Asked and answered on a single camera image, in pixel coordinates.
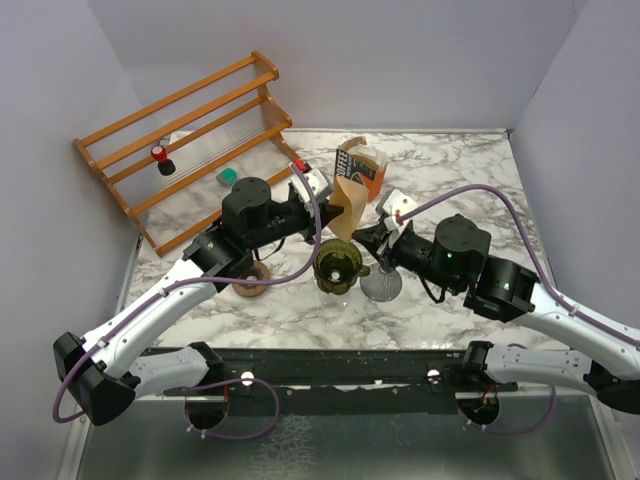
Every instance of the white wall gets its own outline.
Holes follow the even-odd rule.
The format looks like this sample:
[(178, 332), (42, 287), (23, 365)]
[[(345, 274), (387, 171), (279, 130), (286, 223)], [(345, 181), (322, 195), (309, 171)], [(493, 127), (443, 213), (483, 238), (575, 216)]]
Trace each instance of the white wall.
[[(640, 3), (590, 0), (513, 135), (558, 286), (640, 327)], [(640, 472), (640, 418), (618, 415)]]
[(88, 0), (145, 104), (254, 49), (296, 126), (514, 127), (585, 0)]
[(4, 0), (0, 14), (0, 470), (54, 478), (52, 343), (104, 321), (135, 232), (71, 140), (139, 108), (83, 0)]

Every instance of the green object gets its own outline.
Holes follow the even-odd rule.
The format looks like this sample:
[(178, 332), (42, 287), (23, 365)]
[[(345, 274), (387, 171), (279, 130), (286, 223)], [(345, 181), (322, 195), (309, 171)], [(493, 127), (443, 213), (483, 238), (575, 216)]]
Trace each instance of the green object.
[(333, 238), (320, 245), (313, 273), (320, 290), (344, 295), (358, 277), (369, 275), (369, 267), (362, 264), (362, 254), (355, 245)]
[(238, 173), (233, 168), (225, 168), (216, 175), (216, 180), (225, 187), (230, 187), (238, 180)]

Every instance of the bolt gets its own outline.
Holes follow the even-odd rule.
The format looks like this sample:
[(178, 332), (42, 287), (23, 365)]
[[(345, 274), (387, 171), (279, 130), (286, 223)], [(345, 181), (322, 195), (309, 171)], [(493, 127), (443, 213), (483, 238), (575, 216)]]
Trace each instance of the bolt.
[(427, 381), (431, 385), (437, 385), (438, 383), (440, 383), (441, 379), (442, 377), (440, 376), (440, 372), (438, 370), (429, 370), (427, 372)]

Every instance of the marble countertop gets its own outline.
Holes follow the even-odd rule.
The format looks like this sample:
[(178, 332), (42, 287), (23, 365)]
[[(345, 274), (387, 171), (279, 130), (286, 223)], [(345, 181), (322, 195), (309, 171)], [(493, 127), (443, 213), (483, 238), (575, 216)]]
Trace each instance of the marble countertop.
[[(355, 135), (346, 131), (284, 132), (287, 142), (302, 158), (329, 174), (333, 172), (336, 146)], [(366, 137), (392, 159), (382, 193), (400, 188), (421, 204), (469, 183), (496, 186), (514, 202), (538, 254), (541, 253), (506, 134), (367, 134)], [(244, 161), (259, 165), (264, 158), (256, 155)], [(286, 193), (286, 182), (273, 188), (275, 200), (284, 200)], [(198, 204), (198, 195), (192, 198), (196, 200), (190, 208), (207, 208), (210, 213), (210, 207)], [(361, 226), (375, 223), (376, 203), (367, 206)], [(431, 239), (438, 221), (457, 212), (491, 233), (492, 254), (533, 268), (508, 211), (488, 193), (468, 192), (434, 207), (417, 217), (416, 232)], [(163, 221), (171, 229), (171, 216), (163, 216)], [(331, 236), (325, 229), (323, 239)], [(144, 242), (127, 303), (158, 281), (186, 245), (188, 242), (159, 258)], [(272, 249), (265, 247), (263, 256)], [(310, 251), (310, 246), (296, 235), (288, 238), (284, 248), (264, 263), (272, 277), (281, 277), (296, 271)], [(361, 251), (365, 264), (372, 264), (372, 258), (364, 249)], [(563, 347), (532, 330), (473, 315), (463, 308), (463, 295), (448, 297), (444, 303), (434, 305), (414, 275), (403, 271), (402, 276), (402, 292), (388, 303), (369, 300), (356, 284), (346, 297), (346, 305), (328, 305), (311, 270), (294, 282), (270, 287), (256, 299), (239, 297), (233, 289), (226, 288), (181, 318), (155, 345), (174, 347), (205, 340), (212, 347), (235, 348), (463, 349), (471, 340), (490, 340), (536, 348)]]

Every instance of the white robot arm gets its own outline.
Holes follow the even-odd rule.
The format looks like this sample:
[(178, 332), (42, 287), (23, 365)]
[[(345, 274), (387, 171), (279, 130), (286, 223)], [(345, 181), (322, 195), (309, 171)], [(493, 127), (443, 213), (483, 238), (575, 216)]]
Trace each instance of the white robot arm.
[[(462, 187), (446, 197), (474, 188), (496, 193), (512, 211), (508, 200), (492, 187)], [(353, 238), (386, 269), (403, 267), (452, 295), (467, 292), (464, 306), (474, 313), (537, 330), (571, 348), (526, 350), (471, 342), (465, 357), (470, 374), (494, 384), (518, 381), (570, 387), (596, 395), (614, 409), (640, 414), (640, 330), (561, 294), (542, 277), (543, 272), (539, 277), (489, 255), (491, 235), (461, 215), (441, 221), (433, 242), (418, 236), (405, 219), (424, 209), (394, 190), (377, 207), (378, 224), (357, 230)], [(514, 219), (520, 229), (517, 216)]]
[[(81, 338), (65, 333), (56, 340), (53, 348), (63, 381), (61, 392), (68, 388), (92, 423), (111, 421), (135, 398), (198, 385), (221, 363), (206, 344), (154, 356), (141, 354), (186, 312), (228, 283), (262, 283), (242, 280), (253, 266), (254, 249), (295, 233), (311, 241), (342, 213), (342, 207), (328, 205), (333, 187), (324, 173), (302, 162), (296, 162), (296, 168), (289, 199), (282, 203), (271, 199), (264, 180), (246, 178), (234, 184), (222, 202), (220, 219), (194, 239), (148, 292)], [(60, 399), (59, 393), (54, 419), (62, 422), (66, 419), (57, 415)]]

